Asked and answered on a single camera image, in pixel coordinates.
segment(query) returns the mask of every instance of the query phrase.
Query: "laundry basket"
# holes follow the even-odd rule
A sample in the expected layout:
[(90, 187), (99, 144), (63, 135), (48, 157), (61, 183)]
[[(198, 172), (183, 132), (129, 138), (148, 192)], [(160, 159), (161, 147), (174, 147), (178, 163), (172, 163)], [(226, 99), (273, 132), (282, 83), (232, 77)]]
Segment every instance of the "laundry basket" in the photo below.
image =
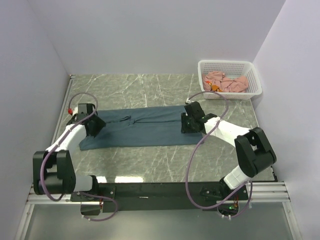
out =
[[(226, 61), (226, 60), (201, 60), (198, 63), (198, 76), (201, 90), (204, 91), (202, 74), (212, 71), (221, 71), (230, 79), (245, 76), (249, 87), (245, 92), (220, 92), (227, 99), (248, 100), (262, 93), (262, 87), (255, 66), (249, 61)], [(217, 94), (204, 93), (205, 99), (220, 99)]]

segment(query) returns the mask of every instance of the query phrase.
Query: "marble table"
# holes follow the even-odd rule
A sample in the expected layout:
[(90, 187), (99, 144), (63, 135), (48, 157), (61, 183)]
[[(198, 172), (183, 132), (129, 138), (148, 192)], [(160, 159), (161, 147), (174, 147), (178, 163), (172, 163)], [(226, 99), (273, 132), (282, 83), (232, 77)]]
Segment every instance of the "marble table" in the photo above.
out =
[[(183, 105), (188, 96), (200, 91), (197, 74), (100, 74), (72, 75), (66, 93), (55, 138), (64, 131), (70, 118), (69, 99), (79, 92), (90, 92), (99, 101), (99, 110), (144, 108)], [(222, 100), (199, 101), (205, 113), (221, 115), (225, 109)], [(86, 95), (77, 96), (71, 106), (93, 103)], [(254, 128), (258, 126), (250, 100), (231, 100), (226, 121)], [(182, 182), (194, 145), (111, 147), (80, 151), (72, 155), (77, 174), (96, 175), (102, 181), (113, 182)], [(235, 149), (228, 143), (210, 137), (197, 151), (189, 180), (219, 181), (238, 164)], [(270, 167), (257, 175), (255, 181), (274, 181)]]

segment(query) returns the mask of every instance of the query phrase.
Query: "pink cloth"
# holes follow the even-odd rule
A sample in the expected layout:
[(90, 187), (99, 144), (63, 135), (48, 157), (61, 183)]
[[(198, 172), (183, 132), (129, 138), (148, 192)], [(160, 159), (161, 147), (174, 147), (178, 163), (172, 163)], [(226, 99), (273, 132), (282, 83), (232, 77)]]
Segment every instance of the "pink cloth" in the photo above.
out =
[(211, 71), (207, 75), (202, 74), (204, 90), (211, 91), (211, 86), (206, 81), (209, 81), (212, 85), (217, 85), (225, 93), (245, 93), (249, 87), (248, 79), (245, 76), (232, 80), (226, 77), (222, 71)]

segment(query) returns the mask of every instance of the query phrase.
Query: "white wall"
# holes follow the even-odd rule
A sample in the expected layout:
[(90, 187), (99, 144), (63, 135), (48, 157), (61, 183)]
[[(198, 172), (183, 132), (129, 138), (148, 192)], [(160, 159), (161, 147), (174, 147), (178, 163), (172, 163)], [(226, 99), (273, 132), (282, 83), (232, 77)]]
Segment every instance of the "white wall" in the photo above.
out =
[(253, 61), (285, 0), (29, 0), (68, 73), (196, 73)]
[(320, 238), (318, 9), (318, 0), (287, 0), (254, 60), (263, 85), (255, 112), (305, 240)]
[(0, 239), (16, 234), (33, 153), (48, 146), (68, 75), (26, 0), (0, 3)]

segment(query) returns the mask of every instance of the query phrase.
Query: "blue cloth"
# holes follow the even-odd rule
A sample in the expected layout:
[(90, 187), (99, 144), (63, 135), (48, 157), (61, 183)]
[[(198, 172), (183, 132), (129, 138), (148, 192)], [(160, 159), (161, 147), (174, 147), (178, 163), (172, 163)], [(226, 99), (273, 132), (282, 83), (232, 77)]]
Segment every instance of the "blue cloth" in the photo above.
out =
[(98, 111), (106, 126), (81, 141), (80, 150), (197, 144), (201, 133), (181, 133), (184, 112), (183, 105)]

